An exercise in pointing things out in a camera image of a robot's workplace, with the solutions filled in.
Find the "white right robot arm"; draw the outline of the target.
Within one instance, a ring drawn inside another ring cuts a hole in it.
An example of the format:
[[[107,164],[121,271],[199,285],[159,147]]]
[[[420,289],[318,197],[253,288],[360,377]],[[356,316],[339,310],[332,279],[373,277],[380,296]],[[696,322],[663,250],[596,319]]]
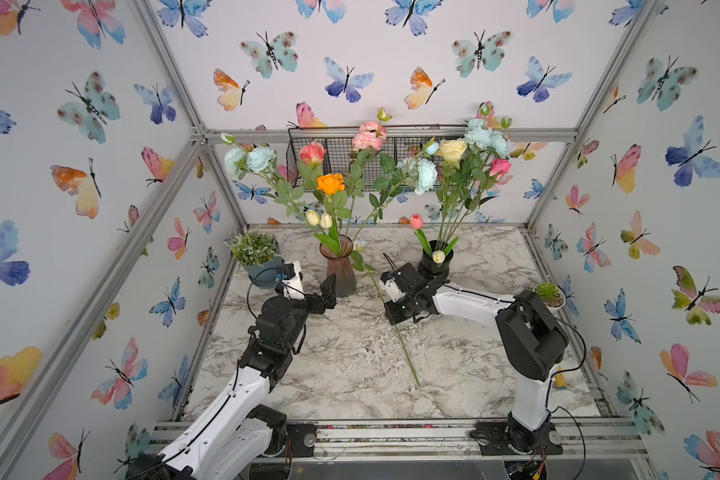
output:
[[[540,448],[552,430],[548,396],[569,337],[533,291],[513,297],[475,292],[440,277],[427,279],[412,264],[384,272],[380,281],[389,300],[385,315],[393,325],[450,315],[493,327],[514,368],[516,393],[506,435],[518,452]]]

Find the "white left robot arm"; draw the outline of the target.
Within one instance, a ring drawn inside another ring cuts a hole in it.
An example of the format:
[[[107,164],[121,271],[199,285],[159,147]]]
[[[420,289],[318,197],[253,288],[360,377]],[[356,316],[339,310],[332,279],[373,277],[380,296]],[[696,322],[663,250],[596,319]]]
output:
[[[140,454],[129,479],[287,479],[295,447],[286,414],[264,401],[303,345],[310,315],[337,303],[334,275],[307,294],[295,264],[279,271],[277,295],[267,299],[249,329],[248,345],[225,389],[157,454]]]

